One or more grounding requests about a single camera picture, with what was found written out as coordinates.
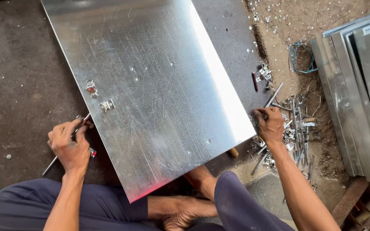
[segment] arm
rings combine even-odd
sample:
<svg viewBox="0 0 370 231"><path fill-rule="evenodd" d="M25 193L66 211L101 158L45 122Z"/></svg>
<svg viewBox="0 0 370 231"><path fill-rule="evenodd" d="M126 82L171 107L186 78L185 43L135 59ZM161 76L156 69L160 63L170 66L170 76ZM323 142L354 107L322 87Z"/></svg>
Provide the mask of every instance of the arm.
<svg viewBox="0 0 370 231"><path fill-rule="evenodd" d="M82 184L90 157L85 140L86 125L78 129L76 142L71 135L81 124L81 119L55 126L48 134L48 145L65 169L61 191L45 223L44 231L79 230L79 202Z"/></svg>
<svg viewBox="0 0 370 231"><path fill-rule="evenodd" d="M288 155L282 143L284 119L278 108L255 111L260 123L260 135L266 142L278 167L286 203L299 230L340 230L330 212L313 191L309 182Z"/></svg>

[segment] hand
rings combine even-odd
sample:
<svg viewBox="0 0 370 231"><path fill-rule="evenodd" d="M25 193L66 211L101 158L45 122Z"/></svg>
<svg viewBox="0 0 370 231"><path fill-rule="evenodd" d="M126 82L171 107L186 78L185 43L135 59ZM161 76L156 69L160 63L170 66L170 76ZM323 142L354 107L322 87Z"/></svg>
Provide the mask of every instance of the hand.
<svg viewBox="0 0 370 231"><path fill-rule="evenodd" d="M79 127L82 119L66 122L54 127L48 133L48 145L58 156L64 166L65 173L80 173L85 175L90 157L89 143L85 139L85 132L88 129L84 125L76 132L76 142L72 141L71 135Z"/></svg>
<svg viewBox="0 0 370 231"><path fill-rule="evenodd" d="M282 144L285 120L279 108L258 108L254 111L254 114L259 122L260 136L264 139L268 148ZM263 114L268 117L268 121L265 121Z"/></svg>

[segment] dark blue trousers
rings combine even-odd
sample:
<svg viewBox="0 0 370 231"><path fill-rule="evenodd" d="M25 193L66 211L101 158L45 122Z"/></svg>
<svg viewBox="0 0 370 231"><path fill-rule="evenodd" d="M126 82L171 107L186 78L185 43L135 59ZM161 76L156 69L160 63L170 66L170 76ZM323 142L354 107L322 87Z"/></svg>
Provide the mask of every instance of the dark blue trousers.
<svg viewBox="0 0 370 231"><path fill-rule="evenodd" d="M0 191L0 231L42 230L61 183L36 179ZM260 207L233 172L223 173L215 187L215 206L223 226L199 224L189 231L293 230ZM130 204L120 188L84 185L79 212L80 230L157 231L139 223L148 216L147 198Z"/></svg>

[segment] stacked metal sheet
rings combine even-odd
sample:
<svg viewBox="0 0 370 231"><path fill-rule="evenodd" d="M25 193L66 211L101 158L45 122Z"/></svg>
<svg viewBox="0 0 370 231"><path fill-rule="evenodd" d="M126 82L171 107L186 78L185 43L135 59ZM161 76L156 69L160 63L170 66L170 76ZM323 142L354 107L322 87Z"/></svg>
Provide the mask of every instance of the stacked metal sheet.
<svg viewBox="0 0 370 231"><path fill-rule="evenodd" d="M347 173L370 181L370 15L310 44Z"/></svg>

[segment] foot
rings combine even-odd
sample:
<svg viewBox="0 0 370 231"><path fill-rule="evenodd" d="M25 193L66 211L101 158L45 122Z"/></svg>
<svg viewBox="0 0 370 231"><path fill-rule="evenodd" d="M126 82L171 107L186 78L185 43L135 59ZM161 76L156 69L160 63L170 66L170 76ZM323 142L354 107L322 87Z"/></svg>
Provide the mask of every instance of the foot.
<svg viewBox="0 0 370 231"><path fill-rule="evenodd" d="M212 201L197 199L195 197L174 196L173 210L164 215L161 220L166 231L184 231L196 218L211 218L218 216Z"/></svg>
<svg viewBox="0 0 370 231"><path fill-rule="evenodd" d="M211 175L205 165L197 167L184 176L203 196L211 201L214 200L215 186L218 179Z"/></svg>

